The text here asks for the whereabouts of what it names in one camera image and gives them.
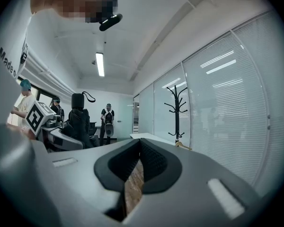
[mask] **cap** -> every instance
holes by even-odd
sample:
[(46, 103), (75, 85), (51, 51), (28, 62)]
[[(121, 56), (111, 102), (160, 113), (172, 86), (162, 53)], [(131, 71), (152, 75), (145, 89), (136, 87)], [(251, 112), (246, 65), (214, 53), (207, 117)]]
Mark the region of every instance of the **cap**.
[(56, 96), (56, 97), (53, 98), (53, 101), (54, 102), (60, 101), (60, 98), (58, 96)]
[(22, 92), (28, 91), (32, 88), (32, 85), (30, 84), (29, 80), (24, 79), (20, 82), (21, 90)]

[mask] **black coat rack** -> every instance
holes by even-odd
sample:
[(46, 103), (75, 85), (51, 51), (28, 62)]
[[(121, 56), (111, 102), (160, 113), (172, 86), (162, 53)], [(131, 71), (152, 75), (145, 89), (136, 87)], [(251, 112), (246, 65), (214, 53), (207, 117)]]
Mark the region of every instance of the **black coat rack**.
[(183, 92), (184, 90), (187, 89), (187, 87), (184, 88), (181, 92), (179, 92), (179, 94), (177, 94), (177, 87), (176, 87), (176, 85), (175, 85), (175, 92), (173, 92), (173, 91), (172, 91), (171, 89), (169, 89), (168, 87), (167, 87), (167, 89), (168, 89), (169, 91), (171, 91), (171, 93), (175, 96), (175, 107), (172, 106), (172, 105), (166, 104), (166, 103), (164, 103), (164, 104), (166, 104), (166, 105), (168, 105), (168, 106), (171, 106), (171, 107), (174, 109), (174, 111), (171, 111), (171, 110), (170, 110), (170, 112), (174, 113), (175, 116), (176, 116), (176, 132), (175, 132), (175, 134), (171, 134), (171, 133), (169, 133), (169, 134), (172, 135), (172, 136), (176, 135), (176, 143), (177, 143), (177, 142), (179, 141), (179, 138), (181, 138), (182, 135), (184, 135), (184, 133), (183, 133), (183, 134), (180, 134), (179, 113), (184, 113), (184, 112), (187, 112), (187, 111), (188, 111), (187, 109), (184, 110), (184, 111), (180, 111), (180, 108), (181, 108), (184, 104), (186, 104), (186, 102), (184, 102), (183, 104), (181, 104), (183, 98), (181, 98), (181, 100), (180, 100), (180, 102), (179, 102), (179, 96), (180, 96), (181, 92)]

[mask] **headset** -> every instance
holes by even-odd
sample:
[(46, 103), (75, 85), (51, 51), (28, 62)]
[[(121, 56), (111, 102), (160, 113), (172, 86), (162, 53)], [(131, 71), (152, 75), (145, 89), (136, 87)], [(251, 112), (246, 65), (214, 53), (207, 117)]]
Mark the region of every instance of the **headset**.
[(102, 2), (102, 9), (96, 13), (96, 17), (87, 17), (86, 23), (99, 23), (100, 31), (106, 31), (110, 27), (119, 23), (123, 18), (122, 14), (114, 15), (114, 10), (118, 7), (118, 0), (108, 0)]

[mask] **glass wall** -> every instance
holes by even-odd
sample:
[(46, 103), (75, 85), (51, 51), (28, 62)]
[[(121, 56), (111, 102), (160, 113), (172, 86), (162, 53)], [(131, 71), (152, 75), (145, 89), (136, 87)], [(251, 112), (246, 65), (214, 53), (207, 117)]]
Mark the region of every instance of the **glass wall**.
[[(184, 76), (181, 65), (176, 66), (175, 69), (154, 82), (154, 135), (165, 140), (169, 140), (170, 142), (175, 142), (176, 140), (176, 136), (169, 134), (175, 134), (175, 114), (169, 112), (169, 110), (173, 111), (173, 109), (170, 106), (165, 105), (164, 103), (175, 106), (175, 97), (173, 96), (171, 91), (167, 89), (168, 87), (175, 91), (174, 86), (177, 87), (177, 93), (179, 93), (186, 87), (186, 78)], [(189, 100), (187, 92), (188, 90), (186, 89), (180, 94), (179, 97), (180, 99), (183, 98), (182, 103), (186, 102), (186, 104), (181, 107), (182, 111), (188, 109)], [(189, 147), (189, 111), (179, 114), (179, 124), (180, 134), (184, 133), (180, 141), (183, 143), (183, 145)]]
[(248, 183), (266, 143), (266, 105), (256, 69), (228, 32), (183, 61), (191, 98), (193, 151)]
[(153, 133), (153, 84), (140, 93), (139, 133)]
[[(175, 141), (174, 105), (181, 90), (180, 139), (265, 195), (284, 176), (284, 26), (273, 11), (227, 32), (141, 92), (141, 132)], [(153, 125), (151, 105), (153, 104)]]
[(266, 13), (234, 29), (262, 76), (269, 108), (270, 130), (262, 167), (254, 179), (259, 193), (277, 188), (284, 175), (284, 25)]

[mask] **backpack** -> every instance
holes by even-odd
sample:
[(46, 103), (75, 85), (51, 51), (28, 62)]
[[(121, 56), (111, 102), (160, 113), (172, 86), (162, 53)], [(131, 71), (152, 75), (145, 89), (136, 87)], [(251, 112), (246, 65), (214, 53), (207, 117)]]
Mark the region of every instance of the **backpack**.
[(56, 107), (58, 108), (58, 112), (57, 115), (61, 116), (61, 121), (64, 122), (64, 110), (61, 108), (61, 106), (56, 105)]
[(106, 124), (108, 123), (112, 123), (113, 122), (113, 115), (112, 115), (112, 111), (107, 111), (107, 109), (105, 109), (105, 115), (104, 115), (104, 123)]

